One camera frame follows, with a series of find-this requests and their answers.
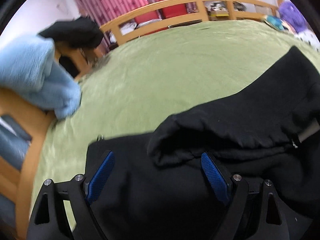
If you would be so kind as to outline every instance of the bed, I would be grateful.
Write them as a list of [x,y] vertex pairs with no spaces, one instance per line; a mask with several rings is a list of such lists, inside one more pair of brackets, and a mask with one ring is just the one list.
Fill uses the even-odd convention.
[[[222,0],[231,21],[211,22],[205,1],[211,0],[164,0],[101,26],[103,32],[113,32],[119,47],[80,79],[81,107],[63,121],[0,88],[0,115],[9,114],[32,137],[20,171],[0,158],[0,193],[15,204],[20,239],[26,238],[29,213],[44,180],[65,181],[84,173],[87,146],[98,136],[151,131],[172,113],[234,94],[292,45],[320,69],[318,54],[309,45],[258,22],[262,14],[235,11],[233,2],[267,7],[273,15],[276,6],[258,0]],[[120,32],[119,25],[136,16],[189,2],[196,3],[196,13],[164,19],[126,35]],[[202,22],[145,35],[196,20]],[[71,207],[66,211],[74,226]]]

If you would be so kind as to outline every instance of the blue fabric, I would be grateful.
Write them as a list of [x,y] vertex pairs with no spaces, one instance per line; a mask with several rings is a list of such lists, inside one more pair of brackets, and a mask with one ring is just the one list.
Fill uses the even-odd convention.
[[89,183],[88,194],[86,196],[89,205],[99,198],[114,166],[115,157],[113,152],[110,152]]
[[28,141],[0,125],[0,156],[9,164],[20,170],[28,148]]
[[0,51],[0,86],[41,109],[54,110],[56,117],[63,119],[78,109],[81,90],[53,56],[52,39],[16,38]]
[[228,205],[230,202],[230,197],[228,194],[227,184],[207,153],[203,153],[201,155],[201,168],[204,171],[204,174],[207,176],[207,179],[217,199],[225,206]]
[[15,205],[0,194],[0,217],[10,227],[16,227]]
[[12,127],[12,129],[16,132],[16,134],[24,139],[25,141],[31,141],[32,137],[26,133],[25,130],[9,115],[3,115],[1,116],[2,120],[4,120],[9,126]]

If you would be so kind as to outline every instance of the purple object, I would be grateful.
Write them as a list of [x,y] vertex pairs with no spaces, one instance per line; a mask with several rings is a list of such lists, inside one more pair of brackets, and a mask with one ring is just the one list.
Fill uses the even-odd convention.
[[297,33],[308,29],[306,19],[292,2],[283,2],[278,11],[280,18],[289,23]]

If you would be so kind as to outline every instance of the teal object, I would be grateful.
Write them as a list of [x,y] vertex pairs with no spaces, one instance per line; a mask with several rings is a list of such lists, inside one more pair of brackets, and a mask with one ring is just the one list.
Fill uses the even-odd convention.
[[284,31],[282,20],[278,17],[267,15],[266,21],[278,31]]

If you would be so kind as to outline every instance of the wooden headboard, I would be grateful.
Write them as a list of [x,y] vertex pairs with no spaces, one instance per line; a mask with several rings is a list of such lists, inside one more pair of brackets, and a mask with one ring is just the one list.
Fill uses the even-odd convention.
[[[260,20],[261,17],[263,16],[263,14],[261,13],[235,11],[233,2],[251,3],[254,5],[270,8],[274,16],[276,15],[276,10],[278,9],[278,7],[275,5],[271,5],[259,0],[164,0],[156,3],[148,4],[141,8],[138,8],[131,12],[123,14],[107,22],[106,24],[102,25],[100,27],[100,30],[103,32],[112,31],[112,33],[116,37],[118,45],[120,46],[126,43],[127,41],[133,40],[139,36],[145,35],[147,33],[151,33],[161,28],[168,27],[170,25],[176,25],[176,24],[181,24],[181,23],[195,21],[195,20],[209,21],[207,9],[203,3],[204,1],[225,1],[227,3],[228,16],[230,20],[237,20],[237,19]],[[159,10],[168,6],[182,4],[182,3],[190,3],[190,2],[196,3],[197,12],[189,13],[189,14],[185,14],[177,17],[172,17],[169,19],[164,19],[155,23],[151,23],[139,29],[136,29],[133,32],[127,33],[125,35],[122,35],[120,32],[119,25],[133,19],[136,16],[139,16],[154,10]]]

